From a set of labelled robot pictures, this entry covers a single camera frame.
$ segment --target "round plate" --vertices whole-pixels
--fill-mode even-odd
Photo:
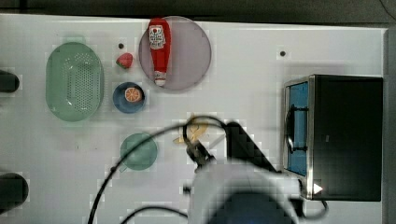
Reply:
[[[137,103],[131,103],[125,99],[125,91],[128,88],[137,88],[142,92],[142,100]],[[133,114],[143,108],[146,102],[146,95],[143,89],[133,82],[124,82],[120,84],[113,93],[114,106],[122,113]]]
[[[204,30],[183,17],[165,17],[171,28],[171,54],[163,88],[181,91],[196,85],[210,65],[212,49]],[[139,61],[146,76],[154,82],[154,65],[146,31],[139,45]]]
[[[132,147],[135,147],[140,141],[149,137],[148,133],[135,133],[127,137],[120,148],[120,154],[123,157]],[[157,159],[157,145],[150,139],[147,143],[137,148],[131,155],[123,162],[126,167],[140,171],[149,168]]]
[[[92,115],[102,102],[103,87],[102,64],[86,45],[66,43],[49,56],[46,101],[59,119],[79,121]]]

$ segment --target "pink plate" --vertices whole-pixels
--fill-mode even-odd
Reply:
[[[177,16],[165,19],[171,28],[172,46],[163,88],[186,90],[200,82],[209,68],[212,56],[210,42],[204,30],[194,21]],[[139,61],[146,76],[154,82],[147,31],[140,40]]]

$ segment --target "small bowl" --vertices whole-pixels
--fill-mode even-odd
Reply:
[[[125,91],[129,88],[136,88],[141,91],[142,99],[138,102],[129,102],[125,98]],[[122,113],[133,114],[141,110],[146,103],[146,94],[143,89],[133,82],[120,84],[113,92],[113,104]]]
[[[150,137],[148,133],[135,133],[127,137],[120,147],[120,156],[123,157],[132,147],[135,147],[147,137]],[[157,145],[154,140],[150,139],[131,153],[128,159],[122,163],[120,171],[123,172],[126,168],[135,171],[146,170],[156,161],[157,154]]]

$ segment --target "gray floor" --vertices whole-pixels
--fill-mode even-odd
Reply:
[[[396,0],[382,0],[396,17]],[[0,7],[26,6],[44,14],[147,17],[180,15],[206,21],[283,23],[395,22],[379,0],[2,0]]]
[[[388,61],[385,72],[383,223],[396,223],[396,27],[388,31]]]

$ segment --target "black wire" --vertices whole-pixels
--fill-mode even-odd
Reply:
[[[186,125],[183,126],[183,139],[184,139],[184,142],[186,143],[186,145],[187,145],[188,148],[193,148],[193,146],[192,146],[192,143],[191,143],[189,137],[187,137],[187,127],[190,126],[190,125],[192,125],[192,123],[193,123],[196,119],[212,119],[212,120],[216,121],[216,122],[221,126],[221,128],[224,130],[224,132],[226,133],[226,135],[228,135],[228,134],[227,134],[227,130],[228,130],[228,129],[226,129],[226,126],[227,126],[227,125],[226,125],[223,121],[221,121],[221,120],[219,120],[219,119],[217,119],[217,118],[215,118],[215,117],[207,116],[207,115],[202,115],[202,116],[198,116],[198,117],[193,117],[193,118],[191,118],[191,119],[186,123]]]
[[[210,117],[210,116],[197,116],[197,117],[195,117],[195,118],[193,118],[193,119],[213,119],[213,120],[216,120],[216,121],[222,123],[220,120],[218,120],[218,119],[216,119],[216,118],[214,118],[214,117]],[[173,130],[179,129],[179,128],[183,128],[183,129],[186,129],[186,130],[187,130],[187,126],[189,126],[189,125],[191,124],[191,121],[192,121],[193,119],[191,119],[189,122],[187,122],[187,123],[185,123],[185,124],[178,124],[178,125],[174,125],[174,126],[171,126],[171,127],[168,127],[168,128],[164,128],[164,129],[162,129],[162,130],[160,130],[160,131],[158,131],[158,132],[152,134],[151,136],[146,137],[145,139],[143,139],[142,141],[140,141],[139,144],[137,144],[135,147],[131,148],[123,157],[121,157],[121,158],[119,159],[119,161],[116,163],[116,165],[113,166],[113,167],[110,169],[110,172],[108,173],[108,175],[107,175],[107,177],[106,177],[104,183],[102,184],[101,188],[99,189],[98,193],[96,194],[96,198],[95,198],[95,200],[94,200],[94,202],[93,202],[92,209],[91,209],[91,212],[90,212],[90,218],[88,219],[88,224],[92,224],[92,223],[93,223],[93,220],[94,220],[94,217],[95,217],[95,213],[96,213],[96,210],[97,210],[97,206],[98,206],[98,204],[99,204],[99,201],[100,201],[100,198],[101,198],[103,192],[105,191],[105,188],[106,188],[106,186],[107,186],[107,184],[108,184],[108,181],[110,181],[110,179],[111,179],[111,178],[113,177],[113,175],[116,173],[117,168],[129,157],[129,155],[130,155],[133,151],[135,151],[137,148],[139,148],[139,147],[142,146],[143,144],[147,143],[151,138],[157,137],[157,136],[159,136],[159,135],[162,135],[162,134],[164,134],[164,133],[167,133],[167,132],[169,132],[169,131],[173,131]],[[214,126],[214,127],[219,127],[219,125],[210,124],[210,123],[209,123],[209,124],[206,124],[206,123],[205,123],[205,125]],[[225,132],[227,132],[227,130],[225,129],[225,124],[224,124],[224,126],[221,124],[220,127],[223,128]]]
[[[172,212],[172,213],[176,213],[179,214],[181,217],[187,218],[187,214],[176,210],[174,208],[170,208],[170,207],[165,207],[165,206],[146,206],[146,207],[141,207],[139,209],[134,210],[131,215],[129,215],[128,217],[126,217],[121,224],[126,224],[128,222],[129,219],[131,219],[132,217],[136,216],[138,213],[143,212],[145,210],[149,210],[149,209],[156,209],[156,210],[163,210],[163,211],[167,211],[167,212]]]
[[[321,201],[321,202],[323,203],[324,209],[320,213],[315,214],[313,216],[309,216],[309,217],[307,217],[303,213],[303,218],[305,218],[307,220],[319,220],[319,219],[322,219],[329,212],[329,205],[327,205],[326,201]]]
[[[378,0],[378,1],[381,3],[382,8],[385,9],[385,11],[387,12],[387,14],[388,14],[390,17],[392,17],[392,18],[396,21],[396,18],[395,18],[394,16],[392,16],[392,14],[390,14],[390,12],[388,11],[388,9],[385,7],[384,2],[382,2],[382,0]]]

